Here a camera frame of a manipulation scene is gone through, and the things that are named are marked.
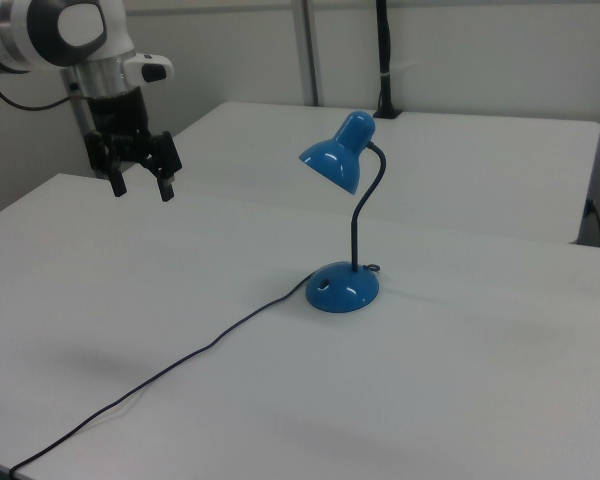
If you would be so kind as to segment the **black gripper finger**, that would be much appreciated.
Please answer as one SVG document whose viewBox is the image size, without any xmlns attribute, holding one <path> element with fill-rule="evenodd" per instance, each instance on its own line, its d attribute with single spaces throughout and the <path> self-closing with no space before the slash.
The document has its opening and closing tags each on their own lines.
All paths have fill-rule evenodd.
<svg viewBox="0 0 600 480">
<path fill-rule="evenodd" d="M 127 188 L 120 168 L 129 155 L 129 138 L 92 130 L 84 143 L 92 170 L 109 181 L 116 197 L 124 195 Z"/>
<path fill-rule="evenodd" d="M 150 135 L 141 145 L 141 159 L 138 163 L 156 178 L 162 201 L 173 199 L 172 183 L 175 174 L 182 168 L 182 163 L 172 135 L 168 131 Z"/>
</svg>

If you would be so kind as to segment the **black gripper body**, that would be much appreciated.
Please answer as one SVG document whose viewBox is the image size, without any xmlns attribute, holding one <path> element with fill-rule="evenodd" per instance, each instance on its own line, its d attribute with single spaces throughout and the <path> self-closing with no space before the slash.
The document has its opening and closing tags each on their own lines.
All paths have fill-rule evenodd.
<svg viewBox="0 0 600 480">
<path fill-rule="evenodd" d="M 86 135 L 87 145 L 110 135 L 131 137 L 140 145 L 149 143 L 148 114 L 140 87 L 118 96 L 89 98 L 87 104 L 94 123 Z"/>
</svg>

